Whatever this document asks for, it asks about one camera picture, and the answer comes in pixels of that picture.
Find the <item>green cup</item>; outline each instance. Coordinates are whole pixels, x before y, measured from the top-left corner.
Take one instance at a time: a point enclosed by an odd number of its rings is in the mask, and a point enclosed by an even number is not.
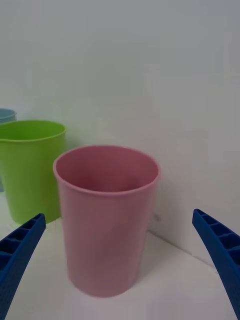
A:
[[[45,120],[0,124],[0,175],[10,214],[23,224],[39,213],[60,216],[54,160],[65,151],[64,125]]]

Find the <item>pink cup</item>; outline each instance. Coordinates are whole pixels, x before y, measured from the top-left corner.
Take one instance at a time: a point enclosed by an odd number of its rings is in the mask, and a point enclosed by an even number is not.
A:
[[[91,145],[60,155],[53,171],[72,283],[98,297],[128,290],[139,272],[158,163],[131,148]]]

